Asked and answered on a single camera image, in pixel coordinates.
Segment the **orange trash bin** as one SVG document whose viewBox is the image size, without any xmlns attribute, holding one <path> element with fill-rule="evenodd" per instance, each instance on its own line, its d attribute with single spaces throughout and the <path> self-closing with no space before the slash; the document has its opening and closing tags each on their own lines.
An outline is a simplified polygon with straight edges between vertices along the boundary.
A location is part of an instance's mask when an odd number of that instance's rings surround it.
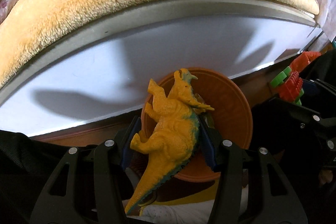
<svg viewBox="0 0 336 224">
<path fill-rule="evenodd" d="M 191 85 L 215 110 L 210 112 L 214 127 L 223 139 L 229 139 L 242 149 L 249 147 L 253 122 L 249 103 L 239 87 L 228 77 L 205 68 L 189 68 L 197 80 Z M 203 155 L 194 151 L 189 163 L 175 175 L 188 182 L 208 182 L 220 177 L 206 164 Z"/>
</svg>

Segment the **yellow toy dinosaur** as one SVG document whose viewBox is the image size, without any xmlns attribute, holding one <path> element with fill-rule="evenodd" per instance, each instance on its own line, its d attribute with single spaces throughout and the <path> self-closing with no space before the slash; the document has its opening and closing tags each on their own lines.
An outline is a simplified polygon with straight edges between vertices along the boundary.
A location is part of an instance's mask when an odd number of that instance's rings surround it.
<svg viewBox="0 0 336 224">
<path fill-rule="evenodd" d="M 125 213 L 130 214 L 143 199 L 177 174 L 193 154 L 198 141 L 198 113 L 213 108 L 197 100 L 191 81 L 195 79 L 188 69 L 174 72 L 174 84 L 169 94 L 155 80 L 147 88 L 153 101 L 145 105 L 144 112 L 156 126 L 150 137 L 144 131 L 134 134 L 130 148 L 148 155 L 148 163 Z"/>
</svg>

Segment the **red green toy block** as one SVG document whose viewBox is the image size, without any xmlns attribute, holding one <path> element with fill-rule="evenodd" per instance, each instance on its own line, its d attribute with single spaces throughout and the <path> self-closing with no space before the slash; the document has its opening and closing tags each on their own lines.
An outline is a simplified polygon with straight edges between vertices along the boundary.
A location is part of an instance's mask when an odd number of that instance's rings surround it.
<svg viewBox="0 0 336 224">
<path fill-rule="evenodd" d="M 270 86 L 278 96 L 286 102 L 301 106 L 300 98 L 304 94 L 303 79 L 298 71 L 293 71 L 290 66 L 281 71 L 271 82 Z"/>
</svg>

